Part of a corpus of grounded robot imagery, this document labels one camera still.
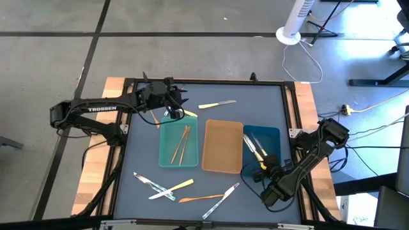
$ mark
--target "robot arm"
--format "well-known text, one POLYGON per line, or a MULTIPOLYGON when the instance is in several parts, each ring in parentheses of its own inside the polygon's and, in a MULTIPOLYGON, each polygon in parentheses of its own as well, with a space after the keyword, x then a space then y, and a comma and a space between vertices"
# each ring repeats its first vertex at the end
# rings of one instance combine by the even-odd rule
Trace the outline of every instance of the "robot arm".
POLYGON ((102 134, 108 145, 118 146, 125 140, 120 124, 104 124, 81 115, 88 112, 122 111, 125 113, 146 112, 165 107, 173 119, 180 119, 177 109, 188 99, 182 99, 185 90, 172 86, 173 78, 164 82, 152 82, 142 89, 117 98, 73 99, 63 101, 50 108, 50 125, 58 130, 80 128, 87 135, 102 134))
POLYGON ((347 128, 332 118, 318 123, 319 127, 313 133, 308 134, 301 131, 294 138, 295 147, 308 152, 290 172, 284 172, 276 160, 264 159, 266 170, 261 173, 265 173, 271 179, 270 184, 261 193, 261 199, 267 207, 273 206, 278 199, 287 201, 293 197, 302 178, 335 149, 345 146, 349 138, 347 128))

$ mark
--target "gray floor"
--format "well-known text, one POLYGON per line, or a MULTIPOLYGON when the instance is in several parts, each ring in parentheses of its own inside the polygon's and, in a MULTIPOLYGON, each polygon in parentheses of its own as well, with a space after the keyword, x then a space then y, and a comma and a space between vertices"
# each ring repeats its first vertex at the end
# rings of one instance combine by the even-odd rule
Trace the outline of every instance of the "gray floor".
MULTIPOLYGON (((294 1, 112 0, 103 31, 274 32, 285 24, 294 1)), ((0 2, 0 31, 94 31, 103 0, 0 2)), ((333 3, 316 1, 322 19, 333 3)), ((395 1, 354 3, 330 21, 328 29, 342 38, 320 39, 308 49, 324 71, 313 85, 318 112, 342 104, 362 109, 402 92, 398 88, 352 88, 350 78, 382 79, 404 65, 387 56, 396 22, 395 1)), ((304 23, 301 32, 315 32, 304 23)), ((22 150, 0 148, 0 222, 27 220, 57 139, 49 126, 49 107, 73 95, 91 38, 0 38, 0 135, 24 142, 22 150)), ((291 80, 281 68, 284 45, 275 38, 101 38, 86 79, 83 98, 100 97, 106 77, 291 80)), ((316 81, 319 71, 299 45, 286 52, 288 70, 301 81, 316 81)), ((368 112, 341 117, 352 132, 396 119, 409 104, 403 95, 368 112)), ((397 145, 401 125, 351 145, 397 145)), ((50 196, 45 218, 67 217, 81 174, 87 139, 69 140, 50 196)), ((396 171, 397 151, 359 149, 378 174, 396 171)), ((343 156, 335 152, 330 158, 343 156)), ((350 152, 335 182, 373 176, 350 152)))

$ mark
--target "yellow utensil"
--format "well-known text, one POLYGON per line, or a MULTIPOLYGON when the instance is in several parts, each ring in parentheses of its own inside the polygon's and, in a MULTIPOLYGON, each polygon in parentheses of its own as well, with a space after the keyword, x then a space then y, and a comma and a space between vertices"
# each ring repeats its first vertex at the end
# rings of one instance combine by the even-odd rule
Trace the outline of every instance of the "yellow utensil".
POLYGON ((187 128, 185 144, 183 145, 183 149, 182 149, 182 151, 181 151, 179 166, 181 165, 181 161, 182 161, 182 159, 183 159, 183 154, 185 153, 185 148, 186 148, 187 139, 189 138, 189 131, 190 131, 190 126, 187 128))
POLYGON ((179 203, 184 203, 184 202, 189 202, 189 201, 197 201, 200 199, 209 199, 209 198, 216 198, 216 197, 223 197, 224 194, 220 194, 220 195, 208 195, 208 196, 204 196, 204 197, 197 197, 197 198, 183 198, 179 201, 179 203))
POLYGON ((168 189, 168 190, 166 190, 166 191, 159 192, 158 194, 155 194, 155 195, 149 197, 149 199, 159 198, 159 197, 161 197, 161 196, 164 196, 164 195, 166 195, 166 194, 169 194, 170 192, 172 192, 172 191, 174 191, 174 190, 176 190, 176 189, 178 189, 178 188, 183 188, 183 187, 185 187, 185 186, 187 186, 187 185, 190 185, 190 184, 193 184, 193 179, 190 179, 190 180, 187 180, 187 181, 185 181, 185 182, 183 182, 183 183, 180 183, 179 185, 177 185, 177 186, 175 186, 175 187, 172 187, 172 188, 170 188, 170 189, 168 189))
POLYGON ((181 141, 183 140, 183 138, 185 137, 185 135, 186 135, 186 133, 187 133, 187 130, 188 130, 188 128, 187 128, 187 126, 185 125, 185 131, 183 131, 183 135, 182 135, 181 138, 180 138, 178 147, 176 148, 176 151, 175 151, 174 154, 173 154, 173 158, 172 158, 171 164, 173 164, 173 160, 174 160, 174 158, 176 157, 176 154, 178 154, 178 150, 179 150, 179 147, 180 147, 180 143, 181 143, 181 141))
POLYGON ((156 117, 155 117, 154 113, 152 112, 152 110, 150 110, 150 111, 151 111, 151 114, 152 114, 152 116, 153 116, 153 120, 154 120, 155 123, 156 123, 156 127, 157 127, 157 128, 160 128, 160 125, 158 124, 158 123, 159 123, 158 119, 156 119, 156 117))

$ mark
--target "cable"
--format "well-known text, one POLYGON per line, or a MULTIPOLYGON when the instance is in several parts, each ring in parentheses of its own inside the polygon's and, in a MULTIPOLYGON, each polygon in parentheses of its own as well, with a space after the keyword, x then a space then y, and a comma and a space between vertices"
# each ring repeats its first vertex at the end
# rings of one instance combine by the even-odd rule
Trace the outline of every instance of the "cable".
POLYGON ((397 148, 401 150, 408 149, 409 147, 401 147, 401 146, 356 146, 356 147, 348 147, 350 149, 355 149, 355 148, 397 148))
MULTIPOLYGON (((306 43, 306 44, 308 44, 308 43, 305 42, 305 41, 300 41, 300 42, 299 42, 299 44, 301 45, 301 47, 302 47, 302 48, 304 49, 304 51, 308 54, 308 56, 312 59, 312 61, 314 61, 314 64, 320 69, 320 72, 321 72, 320 80, 319 80, 318 82, 310 82, 310 84, 320 83, 320 82, 322 81, 322 78, 323 78, 322 68, 321 68, 320 64, 317 62, 317 60, 315 60, 315 59, 310 55, 310 53, 308 53, 307 49, 301 44, 301 42, 304 42, 304 43, 306 43)), ((284 67, 284 61, 286 60, 286 49, 287 49, 287 47, 288 47, 288 45, 285 46, 284 50, 282 51, 282 64, 281 64, 281 66, 282 66, 282 68, 284 69, 284 71, 285 71, 294 81, 299 81, 299 80, 297 80, 296 78, 294 78, 294 77, 289 73, 289 71, 287 71, 287 69, 284 67)))
POLYGON ((323 118, 323 119, 327 119, 327 118, 332 118, 332 117, 338 115, 338 120, 339 120, 340 113, 341 113, 341 111, 339 111, 339 112, 326 112, 326 113, 323 113, 323 114, 319 114, 318 117, 323 118))
POLYGON ((59 133, 59 131, 60 131, 61 129, 57 129, 57 135, 59 135, 60 137, 67 137, 67 138, 74 138, 74 139, 76 139, 76 138, 84 138, 84 137, 89 137, 88 135, 82 135, 82 136, 65 136, 65 135, 61 135, 60 133, 59 133))
MULTIPOLYGON (((397 122, 392 123, 392 124, 390 124, 390 125, 395 125, 395 124, 402 123, 402 122, 403 122, 403 121, 397 121, 397 122)), ((386 125, 382 125, 382 126, 379 126, 378 128, 371 128, 371 129, 369 129, 369 130, 359 131, 359 132, 350 134, 350 136, 352 136, 352 135, 357 135, 357 134, 364 134, 364 133, 366 133, 366 132, 373 131, 373 130, 377 130, 377 129, 383 128, 383 127, 385 127, 385 126, 386 126, 386 125)))
POLYGON ((85 149, 84 153, 82 154, 81 169, 84 168, 85 158, 86 158, 86 155, 87 155, 88 150, 90 150, 91 148, 94 148, 95 146, 98 146, 98 145, 100 145, 100 144, 103 144, 103 143, 105 143, 105 142, 107 142, 107 141, 102 141, 102 142, 100 142, 100 143, 93 144, 93 145, 91 145, 90 147, 88 147, 88 148, 85 149))
POLYGON ((365 163, 364 159, 362 159, 362 158, 360 157, 360 155, 358 154, 357 150, 355 150, 355 147, 352 148, 351 146, 349 146, 349 145, 347 145, 347 144, 345 144, 345 145, 346 145, 348 148, 352 149, 352 150, 357 154, 357 156, 360 158, 360 160, 362 161, 362 163, 364 163, 364 164, 366 165, 366 167, 367 167, 369 170, 372 171, 372 173, 374 173, 376 176, 379 176, 374 170, 372 170, 372 169, 370 168, 369 165, 367 165, 367 164, 365 163))
POLYGON ((407 115, 409 115, 409 112, 406 113, 405 115, 401 116, 400 118, 394 120, 392 123, 390 123, 390 124, 388 124, 388 125, 385 125, 383 128, 379 128, 378 130, 375 130, 374 132, 370 132, 370 133, 368 133, 368 134, 366 134, 366 135, 363 135, 363 136, 360 136, 360 137, 356 137, 356 138, 354 138, 354 139, 352 139, 352 140, 349 140, 348 142, 356 141, 356 140, 358 140, 358 139, 361 139, 361 138, 367 137, 367 136, 369 136, 369 135, 375 134, 375 133, 379 132, 380 130, 383 130, 383 129, 385 129, 385 128, 391 126, 391 125, 393 125, 393 124, 396 123, 397 121, 399 121, 399 120, 405 118, 407 115))
POLYGON ((341 159, 339 159, 339 160, 335 160, 335 161, 333 161, 333 162, 329 162, 329 163, 328 163, 328 164, 335 163, 333 166, 331 166, 330 171, 331 171, 332 173, 336 173, 336 172, 341 171, 341 170, 346 166, 346 163, 348 162, 348 155, 349 155, 348 149, 345 148, 345 157, 344 157, 344 158, 341 158, 341 159), (338 164, 341 163, 341 162, 343 162, 343 164, 342 164, 338 169, 332 170, 336 165, 338 165, 338 164))
MULTIPOLYGON (((345 9, 347 9, 352 3, 354 2, 354 0, 351 0, 350 3, 348 3, 348 5, 345 6, 345 8, 343 8, 340 12, 338 12, 336 15, 332 16, 330 19, 327 20, 331 20, 334 19, 335 17, 339 16, 345 9)), ((315 21, 317 22, 325 22, 327 20, 318 20, 314 17, 313 13, 309 13, 308 15, 310 15, 315 21)))
POLYGON ((377 104, 375 104, 375 105, 369 106, 369 107, 366 108, 366 109, 353 110, 352 108, 350 108, 350 112, 365 112, 365 111, 368 111, 369 109, 373 109, 373 108, 375 108, 375 107, 378 106, 378 105, 381 105, 381 104, 383 104, 383 103, 385 103, 385 102, 387 102, 387 101, 389 101, 389 100, 391 100, 391 99, 393 99, 393 98, 395 98, 395 97, 397 97, 397 96, 400 96, 400 95, 406 93, 407 91, 409 91, 409 89, 407 89, 407 90, 403 91, 402 93, 399 93, 399 94, 397 94, 397 95, 395 95, 395 96, 392 96, 392 97, 390 97, 390 98, 387 98, 387 99, 385 99, 385 100, 383 100, 383 101, 381 101, 381 102, 379 102, 379 103, 377 103, 377 104))

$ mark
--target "tan tray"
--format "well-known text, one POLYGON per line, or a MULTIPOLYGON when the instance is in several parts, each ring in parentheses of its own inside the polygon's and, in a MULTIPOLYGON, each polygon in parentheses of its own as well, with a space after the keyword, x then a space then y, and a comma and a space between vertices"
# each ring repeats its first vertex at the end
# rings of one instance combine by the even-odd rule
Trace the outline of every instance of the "tan tray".
POLYGON ((238 174, 243 161, 243 124, 209 119, 204 135, 202 168, 238 174))

